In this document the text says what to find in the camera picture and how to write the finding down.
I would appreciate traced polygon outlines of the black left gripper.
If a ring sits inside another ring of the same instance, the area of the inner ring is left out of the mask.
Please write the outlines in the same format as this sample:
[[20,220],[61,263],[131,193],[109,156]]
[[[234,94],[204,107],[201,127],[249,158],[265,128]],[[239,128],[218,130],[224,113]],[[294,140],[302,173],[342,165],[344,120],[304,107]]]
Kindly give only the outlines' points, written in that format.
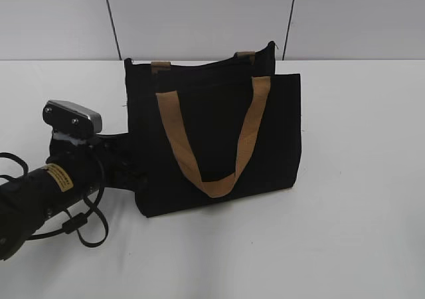
[[146,174],[137,162],[128,134],[97,135],[89,140],[53,133],[48,161],[61,166],[74,184],[146,191]]

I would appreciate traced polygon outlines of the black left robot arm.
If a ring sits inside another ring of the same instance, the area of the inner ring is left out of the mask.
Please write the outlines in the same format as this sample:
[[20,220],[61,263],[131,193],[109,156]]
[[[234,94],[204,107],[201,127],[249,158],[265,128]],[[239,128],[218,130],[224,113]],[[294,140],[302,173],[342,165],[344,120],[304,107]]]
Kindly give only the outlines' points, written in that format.
[[[6,182],[1,185],[1,260],[12,257],[27,241],[79,233],[91,215],[96,215],[108,231],[99,208],[104,190],[140,193],[147,183],[125,134],[96,136],[79,145],[52,139],[45,165],[33,171],[11,153],[1,157],[23,169],[20,177],[2,176]],[[87,211],[69,215],[57,230],[37,233],[47,220],[68,213],[80,201]]]

